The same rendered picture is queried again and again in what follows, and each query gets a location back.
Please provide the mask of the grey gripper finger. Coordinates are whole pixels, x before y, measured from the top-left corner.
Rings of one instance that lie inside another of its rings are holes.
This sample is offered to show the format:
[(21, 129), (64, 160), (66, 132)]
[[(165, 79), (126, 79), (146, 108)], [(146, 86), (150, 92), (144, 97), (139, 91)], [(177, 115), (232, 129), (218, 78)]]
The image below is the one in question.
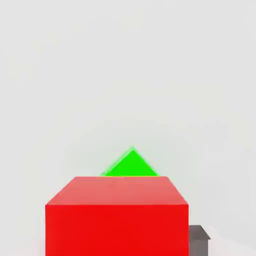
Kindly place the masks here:
[(232, 256), (232, 249), (213, 227), (189, 226), (189, 256)]

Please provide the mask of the small red cube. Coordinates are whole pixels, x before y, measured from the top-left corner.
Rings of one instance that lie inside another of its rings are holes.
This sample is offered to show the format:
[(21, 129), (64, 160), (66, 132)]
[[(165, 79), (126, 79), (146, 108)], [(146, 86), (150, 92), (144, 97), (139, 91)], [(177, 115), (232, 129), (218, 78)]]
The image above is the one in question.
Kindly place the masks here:
[(75, 177), (45, 205), (45, 256), (189, 256), (189, 205), (165, 176)]

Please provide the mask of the small green cube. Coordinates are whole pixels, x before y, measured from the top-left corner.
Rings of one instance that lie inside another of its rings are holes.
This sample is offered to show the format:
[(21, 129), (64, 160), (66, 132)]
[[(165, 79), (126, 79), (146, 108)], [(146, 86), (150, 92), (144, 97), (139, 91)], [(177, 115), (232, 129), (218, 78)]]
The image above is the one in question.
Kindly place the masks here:
[(100, 176), (102, 177), (150, 177), (159, 176), (134, 146), (128, 148)]

